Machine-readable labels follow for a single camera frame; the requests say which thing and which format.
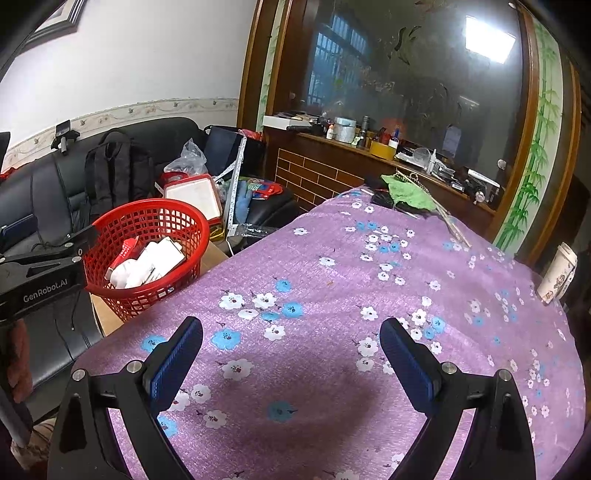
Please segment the red torn candy wrapper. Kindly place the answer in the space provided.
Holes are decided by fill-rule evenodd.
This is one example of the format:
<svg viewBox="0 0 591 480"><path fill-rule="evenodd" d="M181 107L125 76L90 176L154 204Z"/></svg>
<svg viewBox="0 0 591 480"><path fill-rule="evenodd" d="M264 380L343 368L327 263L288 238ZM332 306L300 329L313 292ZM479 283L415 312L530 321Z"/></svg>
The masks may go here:
<svg viewBox="0 0 591 480"><path fill-rule="evenodd" d="M140 246L139 237L131 237L125 239L121 244L121 249L115 259L110 263L107 268L104 278L109 280L113 271L124 261L128 259L134 259L137 256L137 249Z"/></svg>

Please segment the long white medicine box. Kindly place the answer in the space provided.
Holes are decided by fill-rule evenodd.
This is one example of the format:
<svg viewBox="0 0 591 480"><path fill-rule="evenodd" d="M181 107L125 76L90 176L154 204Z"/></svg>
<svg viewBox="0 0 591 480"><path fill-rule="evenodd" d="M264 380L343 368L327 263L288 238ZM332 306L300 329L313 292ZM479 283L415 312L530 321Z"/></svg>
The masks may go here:
<svg viewBox="0 0 591 480"><path fill-rule="evenodd" d="M184 260L181 245L164 237L140 244L137 256L120 264L107 281L115 289L137 288L163 278Z"/></svg>

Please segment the black leather sofa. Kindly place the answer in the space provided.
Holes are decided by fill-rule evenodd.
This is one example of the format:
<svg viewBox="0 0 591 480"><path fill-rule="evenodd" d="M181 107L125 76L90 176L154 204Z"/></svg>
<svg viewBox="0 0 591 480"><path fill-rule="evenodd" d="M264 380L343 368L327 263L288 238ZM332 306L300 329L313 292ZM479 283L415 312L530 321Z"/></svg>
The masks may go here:
<svg viewBox="0 0 591 480"><path fill-rule="evenodd" d="M188 140L204 153L221 152L221 143L238 145L235 127L199 128L183 117L147 120L121 127L151 156L155 172L179 156ZM33 215L37 226L8 240L5 256L31 253L62 242L81 229L85 200L84 163L87 153L99 144L101 135L75 142L66 155L56 151L12 173L1 184L1 223L9 226ZM59 406L74 360L99 342L103 329L90 295L79 291L29 315L25 319L31 342L33 392L26 405L39 419Z"/></svg>

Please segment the red plastic basket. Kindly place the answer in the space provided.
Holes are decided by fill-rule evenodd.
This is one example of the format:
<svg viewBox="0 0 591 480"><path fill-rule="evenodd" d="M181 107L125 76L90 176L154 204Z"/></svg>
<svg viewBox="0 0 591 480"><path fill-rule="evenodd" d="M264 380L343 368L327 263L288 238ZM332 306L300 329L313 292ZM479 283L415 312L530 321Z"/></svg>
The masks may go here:
<svg viewBox="0 0 591 480"><path fill-rule="evenodd" d="M146 199L93 222L98 237L84 254L87 290L124 322L198 277L209 225L190 204Z"/></svg>

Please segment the black backpack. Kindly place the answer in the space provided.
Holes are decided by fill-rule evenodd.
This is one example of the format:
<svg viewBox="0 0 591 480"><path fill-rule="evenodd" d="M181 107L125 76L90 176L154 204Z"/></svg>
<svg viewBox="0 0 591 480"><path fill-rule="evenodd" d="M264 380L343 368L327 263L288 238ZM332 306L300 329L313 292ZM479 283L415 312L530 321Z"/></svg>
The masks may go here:
<svg viewBox="0 0 591 480"><path fill-rule="evenodd" d="M87 152L85 210L92 223L127 203L154 195L155 168L149 151L120 129L105 132Z"/></svg>

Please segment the purple floral tablecloth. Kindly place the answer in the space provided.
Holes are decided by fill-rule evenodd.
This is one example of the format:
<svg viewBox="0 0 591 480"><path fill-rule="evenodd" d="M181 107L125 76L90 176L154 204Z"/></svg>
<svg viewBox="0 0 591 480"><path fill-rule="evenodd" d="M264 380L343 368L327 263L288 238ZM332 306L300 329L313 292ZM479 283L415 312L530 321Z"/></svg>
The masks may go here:
<svg viewBox="0 0 591 480"><path fill-rule="evenodd" d="M144 359L187 316L204 344L159 417L197 479L386 479L424 416L381 350L394 317L467 373L509 370L536 458L553 477L581 438L583 368L559 304L472 231L353 190L208 271L78 360L92 374Z"/></svg>

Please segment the white patterned paper cup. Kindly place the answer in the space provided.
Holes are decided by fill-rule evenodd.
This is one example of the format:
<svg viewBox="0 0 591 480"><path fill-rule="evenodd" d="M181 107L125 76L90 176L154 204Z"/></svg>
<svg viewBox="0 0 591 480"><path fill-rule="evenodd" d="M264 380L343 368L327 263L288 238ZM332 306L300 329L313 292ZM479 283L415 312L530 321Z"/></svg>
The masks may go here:
<svg viewBox="0 0 591 480"><path fill-rule="evenodd" d="M562 242L537 288L537 294L545 305L564 296L574 279L577 264L577 254Z"/></svg>

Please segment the red rimmed white container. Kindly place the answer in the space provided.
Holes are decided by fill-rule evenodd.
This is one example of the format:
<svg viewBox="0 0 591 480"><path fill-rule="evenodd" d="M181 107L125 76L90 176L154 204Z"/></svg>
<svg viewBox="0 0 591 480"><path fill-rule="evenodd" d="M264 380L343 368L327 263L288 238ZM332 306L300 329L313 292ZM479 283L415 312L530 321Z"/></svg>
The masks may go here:
<svg viewBox="0 0 591 480"><path fill-rule="evenodd" d="M214 180L208 174L191 176L166 184L164 197L182 201L200 210L209 224L221 223L222 208Z"/></svg>

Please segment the clear plastic bag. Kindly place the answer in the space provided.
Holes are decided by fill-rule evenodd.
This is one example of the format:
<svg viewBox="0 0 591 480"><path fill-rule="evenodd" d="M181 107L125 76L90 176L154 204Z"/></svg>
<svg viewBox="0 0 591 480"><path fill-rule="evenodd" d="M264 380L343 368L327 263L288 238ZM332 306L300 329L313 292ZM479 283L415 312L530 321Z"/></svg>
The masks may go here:
<svg viewBox="0 0 591 480"><path fill-rule="evenodd" d="M188 176L202 175L208 173L206 163L204 152L190 138L184 143L180 155L167 164L163 171L165 173L185 173Z"/></svg>

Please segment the rolled paper sticks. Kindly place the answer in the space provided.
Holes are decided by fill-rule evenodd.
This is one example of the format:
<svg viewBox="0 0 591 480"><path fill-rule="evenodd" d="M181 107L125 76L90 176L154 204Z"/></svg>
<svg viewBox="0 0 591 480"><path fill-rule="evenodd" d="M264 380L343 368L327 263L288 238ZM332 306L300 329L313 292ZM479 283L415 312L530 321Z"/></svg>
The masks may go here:
<svg viewBox="0 0 591 480"><path fill-rule="evenodd" d="M452 215L450 212L439 202L435 199L435 197L430 193L430 191L422 185L416 174L412 174L411 176L404 174L401 170L397 169L396 173L394 174L397 177L404 179L407 182L414 184L417 188L420 188L425 194L433 201L436 206L436 210L438 214L441 216L443 221L447 224L449 230L454 234L454 236L462 242L467 248L471 248L472 244L469 242L467 237L462 233L459 227L455 224L452 219Z"/></svg>

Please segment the green cloth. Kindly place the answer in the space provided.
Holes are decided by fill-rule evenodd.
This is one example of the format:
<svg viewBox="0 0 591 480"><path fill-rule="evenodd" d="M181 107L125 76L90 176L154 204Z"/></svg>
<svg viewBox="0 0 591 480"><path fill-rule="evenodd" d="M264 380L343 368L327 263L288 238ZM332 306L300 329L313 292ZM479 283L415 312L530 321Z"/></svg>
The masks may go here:
<svg viewBox="0 0 591 480"><path fill-rule="evenodd" d="M418 210L436 211L436 203L431 194L409 177L397 173L382 175L381 179L386 183L395 204L405 203Z"/></svg>

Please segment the black garment on table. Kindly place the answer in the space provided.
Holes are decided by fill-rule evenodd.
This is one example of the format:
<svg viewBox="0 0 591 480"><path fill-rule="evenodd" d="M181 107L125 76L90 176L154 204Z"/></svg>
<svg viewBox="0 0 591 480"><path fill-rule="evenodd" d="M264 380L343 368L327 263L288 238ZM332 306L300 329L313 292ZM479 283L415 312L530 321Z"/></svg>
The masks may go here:
<svg viewBox="0 0 591 480"><path fill-rule="evenodd" d="M406 205L405 203L395 204L390 196L386 183L377 176L367 176L363 180L363 186L367 187L370 191L370 203L378 205L387 209L397 210L408 215L416 217L428 217L434 212L427 210L418 210L413 207Z"/></svg>

